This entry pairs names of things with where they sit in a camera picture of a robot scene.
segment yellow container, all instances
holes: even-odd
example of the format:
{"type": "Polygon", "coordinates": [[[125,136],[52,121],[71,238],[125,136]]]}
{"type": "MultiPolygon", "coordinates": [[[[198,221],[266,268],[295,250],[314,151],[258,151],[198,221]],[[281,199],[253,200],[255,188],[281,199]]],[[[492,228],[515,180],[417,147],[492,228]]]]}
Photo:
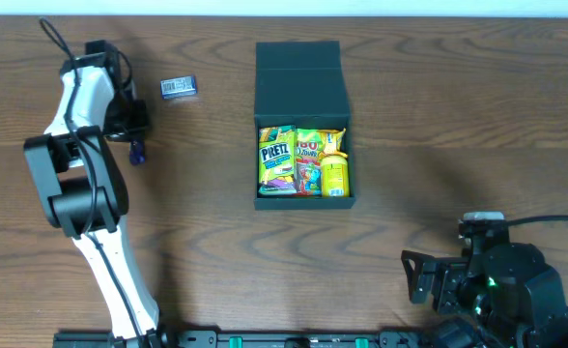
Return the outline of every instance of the yellow container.
{"type": "Polygon", "coordinates": [[[321,191],[323,197],[349,196],[349,163],[334,155],[321,160],[321,191]]]}

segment wood grain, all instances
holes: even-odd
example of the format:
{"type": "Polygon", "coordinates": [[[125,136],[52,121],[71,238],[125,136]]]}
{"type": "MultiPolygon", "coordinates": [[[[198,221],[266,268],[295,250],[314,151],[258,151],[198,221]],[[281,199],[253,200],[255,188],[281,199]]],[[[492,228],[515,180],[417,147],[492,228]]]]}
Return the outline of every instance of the wood grain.
{"type": "MultiPolygon", "coordinates": [[[[124,145],[112,148],[138,263],[178,325],[429,325],[441,318],[409,303],[403,248],[457,254],[467,211],[568,214],[568,20],[51,19],[74,50],[107,39],[134,66],[155,124],[149,160],[132,167],[124,145]],[[357,203],[256,212],[255,43],[317,40],[342,46],[357,203]],[[160,99],[160,80],[191,73],[197,99],[160,99]]],[[[0,17],[0,347],[110,328],[87,263],[46,223],[21,152],[56,112],[63,60],[34,17],[0,17]]],[[[512,235],[542,249],[568,299],[568,224],[512,235]]]]}

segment open box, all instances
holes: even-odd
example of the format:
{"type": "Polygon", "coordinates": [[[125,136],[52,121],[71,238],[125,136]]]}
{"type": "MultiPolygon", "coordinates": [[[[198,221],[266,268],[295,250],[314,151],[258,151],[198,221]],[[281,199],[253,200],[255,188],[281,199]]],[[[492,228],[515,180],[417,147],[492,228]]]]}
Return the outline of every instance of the open box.
{"type": "Polygon", "coordinates": [[[339,42],[257,43],[256,210],[350,209],[355,203],[355,156],[351,109],[340,65],[339,42]],[[349,155],[349,197],[258,194],[258,129],[294,125],[298,129],[346,129],[340,151],[349,155]]]}

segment white wall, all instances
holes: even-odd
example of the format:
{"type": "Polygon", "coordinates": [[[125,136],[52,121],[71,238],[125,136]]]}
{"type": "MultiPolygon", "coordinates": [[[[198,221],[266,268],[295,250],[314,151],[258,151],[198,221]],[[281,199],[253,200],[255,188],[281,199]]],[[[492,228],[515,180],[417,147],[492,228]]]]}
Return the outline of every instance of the white wall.
{"type": "Polygon", "coordinates": [[[0,0],[0,15],[568,17],[568,0],[0,0]]]}

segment snack package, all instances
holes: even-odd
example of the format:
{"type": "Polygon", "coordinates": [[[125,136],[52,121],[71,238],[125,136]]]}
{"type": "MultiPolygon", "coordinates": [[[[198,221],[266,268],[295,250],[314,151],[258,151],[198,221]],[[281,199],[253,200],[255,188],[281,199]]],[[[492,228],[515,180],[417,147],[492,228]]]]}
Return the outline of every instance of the snack package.
{"type": "Polygon", "coordinates": [[[325,148],[317,130],[297,130],[295,184],[298,195],[321,195],[321,163],[325,148]]]}
{"type": "Polygon", "coordinates": [[[295,126],[269,127],[258,132],[258,192],[297,193],[295,189],[295,126]]]}
{"type": "Polygon", "coordinates": [[[344,130],[297,130],[295,183],[297,195],[321,195],[321,160],[340,152],[344,130]]]}
{"type": "Polygon", "coordinates": [[[321,136],[321,140],[325,143],[325,148],[319,160],[322,160],[323,157],[331,155],[338,155],[342,156],[343,158],[348,157],[347,154],[340,152],[340,145],[342,145],[342,138],[344,137],[345,131],[346,129],[319,130],[319,135],[321,136]]]}

